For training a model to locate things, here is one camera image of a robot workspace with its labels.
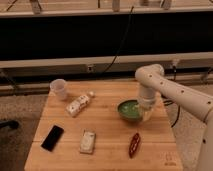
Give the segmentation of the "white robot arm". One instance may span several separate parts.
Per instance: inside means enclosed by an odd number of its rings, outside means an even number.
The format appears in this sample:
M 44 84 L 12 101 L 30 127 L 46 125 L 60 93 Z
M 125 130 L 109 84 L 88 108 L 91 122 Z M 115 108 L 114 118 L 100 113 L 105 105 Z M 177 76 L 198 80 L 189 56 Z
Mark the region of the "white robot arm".
M 206 124 L 196 171 L 213 171 L 213 96 L 166 79 L 160 64 L 138 68 L 135 78 L 139 82 L 138 103 L 142 112 L 153 108 L 159 92 Z

